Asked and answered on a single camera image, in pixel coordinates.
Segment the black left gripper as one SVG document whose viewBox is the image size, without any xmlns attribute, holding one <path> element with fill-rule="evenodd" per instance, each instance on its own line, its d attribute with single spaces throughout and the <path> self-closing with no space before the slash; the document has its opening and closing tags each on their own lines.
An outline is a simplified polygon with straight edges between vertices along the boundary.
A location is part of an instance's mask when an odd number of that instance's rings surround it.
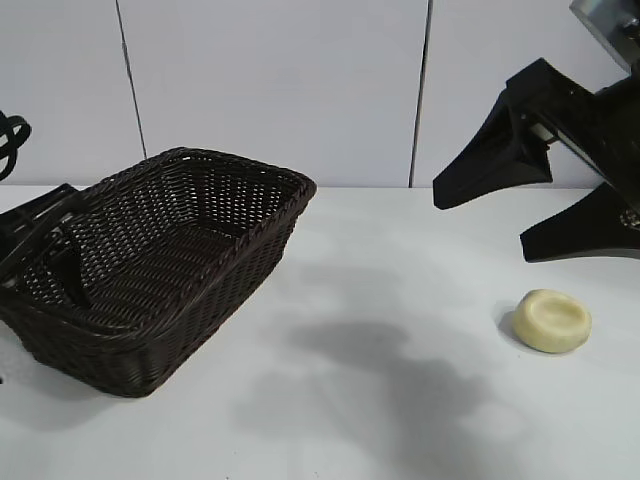
<svg viewBox="0 0 640 480">
<path fill-rule="evenodd" d="M 49 249 L 49 269 L 69 300 L 90 308 L 82 282 L 81 248 L 64 233 L 69 219 L 86 210 L 83 193 L 69 184 L 1 214 L 1 283 L 11 284 Z"/>
</svg>

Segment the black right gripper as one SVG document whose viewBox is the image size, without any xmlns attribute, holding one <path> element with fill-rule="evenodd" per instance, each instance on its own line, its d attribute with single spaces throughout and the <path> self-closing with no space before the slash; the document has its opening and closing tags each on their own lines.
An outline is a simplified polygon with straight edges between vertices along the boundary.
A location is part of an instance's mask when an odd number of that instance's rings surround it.
<svg viewBox="0 0 640 480">
<path fill-rule="evenodd" d="M 639 257 L 639 77 L 591 92 L 540 58 L 509 78 L 489 115 L 433 180 L 451 209 L 515 186 L 553 181 L 548 150 L 563 142 L 605 180 L 520 234 L 524 259 Z"/>
</svg>

